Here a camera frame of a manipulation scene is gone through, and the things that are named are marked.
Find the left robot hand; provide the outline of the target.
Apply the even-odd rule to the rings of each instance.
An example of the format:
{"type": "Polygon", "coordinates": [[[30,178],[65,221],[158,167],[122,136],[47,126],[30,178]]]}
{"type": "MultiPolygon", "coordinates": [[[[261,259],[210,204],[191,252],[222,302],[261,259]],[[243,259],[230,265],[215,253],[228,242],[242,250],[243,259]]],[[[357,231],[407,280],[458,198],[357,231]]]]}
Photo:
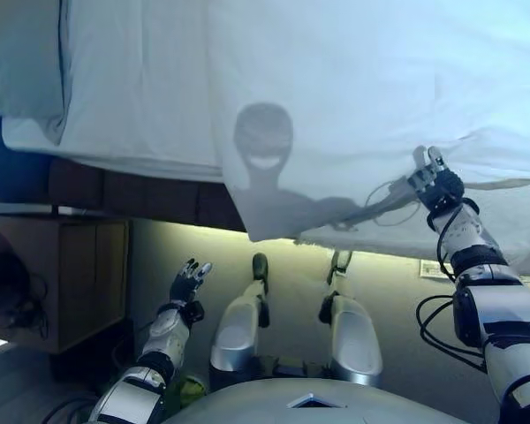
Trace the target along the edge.
{"type": "Polygon", "coordinates": [[[184,305],[192,301],[212,267],[211,262],[199,264],[194,258],[188,260],[170,286],[170,302],[184,305]]]}

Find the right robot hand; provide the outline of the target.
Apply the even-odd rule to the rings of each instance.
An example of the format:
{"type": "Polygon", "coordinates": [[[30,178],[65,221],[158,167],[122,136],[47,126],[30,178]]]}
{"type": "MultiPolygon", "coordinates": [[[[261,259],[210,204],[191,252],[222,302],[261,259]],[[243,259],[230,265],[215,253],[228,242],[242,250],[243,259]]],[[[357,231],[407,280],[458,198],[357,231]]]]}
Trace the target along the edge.
{"type": "Polygon", "coordinates": [[[441,215],[461,203],[465,187],[447,166],[439,148],[431,146],[425,152],[428,163],[418,167],[407,181],[426,209],[441,215]]]}

